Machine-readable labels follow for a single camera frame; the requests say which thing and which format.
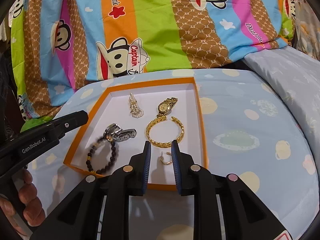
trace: dark bead bracelet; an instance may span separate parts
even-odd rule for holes
[[[90,152],[88,153],[88,157],[87,157],[87,161],[85,162],[87,164],[87,167],[88,167],[88,170],[89,171],[92,171],[92,172],[95,172],[97,174],[104,174],[106,173],[107,171],[110,170],[111,167],[113,167],[115,165],[115,162],[116,162],[116,142],[115,141],[108,141],[110,142],[111,144],[111,157],[110,157],[110,161],[108,162],[108,164],[101,170],[97,170],[97,171],[94,171],[93,168],[92,168],[92,165],[91,165],[91,158],[92,158],[92,155],[96,152],[96,149],[98,148],[98,145],[102,142],[106,140],[104,137],[100,137],[98,140],[97,140],[97,143],[95,143],[91,149],[90,149]]]

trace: green stripe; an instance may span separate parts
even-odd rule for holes
[[[147,71],[191,68],[181,49],[170,0],[133,0],[137,31],[150,57]]]
[[[284,29],[287,29],[287,31],[289,32],[288,35],[284,34]],[[281,30],[280,30],[280,35],[285,37],[288,40],[291,40],[293,38],[293,24],[292,24],[292,20],[287,18],[287,15],[284,11],[284,8],[282,10],[282,26],[281,26]]]
[[[12,20],[11,28],[11,57],[14,80],[18,88],[18,95],[26,92],[24,82],[24,34],[23,34],[24,8],[17,18]]]

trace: pearl earring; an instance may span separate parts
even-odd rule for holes
[[[138,106],[137,100],[134,98],[133,94],[130,93],[129,96],[129,104],[130,104],[130,113],[132,117],[139,118],[143,116],[143,110]]]

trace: finger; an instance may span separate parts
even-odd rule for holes
[[[27,184],[31,184],[33,180],[31,173],[26,169],[23,169],[23,180]]]
[[[36,217],[36,219],[32,220],[31,222],[28,222],[30,226],[37,227],[41,225],[41,223],[45,220],[45,213],[44,210],[41,209],[40,214]]]
[[[10,201],[0,197],[0,207],[6,216],[13,216],[16,212]]]
[[[23,211],[23,216],[29,223],[31,223],[39,216],[41,210],[41,201],[38,197],[36,197],[35,199],[31,200],[26,206],[25,210]]]
[[[7,216],[7,219],[16,231],[18,231],[20,234],[24,234],[22,228],[17,224],[13,217]]]
[[[35,185],[31,184],[25,184],[23,187],[19,190],[19,199],[23,204],[28,204],[31,200],[35,199],[37,196],[37,189]]]

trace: brown stripe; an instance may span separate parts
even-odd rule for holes
[[[76,0],[67,0],[70,22],[73,31],[73,64],[76,80],[76,89],[85,85],[85,80],[89,68],[87,40],[78,12]]]
[[[270,44],[271,49],[277,49],[279,48],[279,44],[276,41],[270,41],[268,42]]]
[[[28,0],[28,10],[24,13],[25,38],[25,84],[29,100],[40,116],[55,115],[59,107],[51,106],[47,82],[40,71],[40,10],[42,0]]]
[[[260,29],[265,33],[269,41],[274,40],[278,33],[271,24],[267,10],[261,0],[250,0],[251,2],[251,13],[257,21]]]
[[[181,47],[192,68],[213,68],[231,63],[206,10],[196,10],[190,0],[171,0]]]

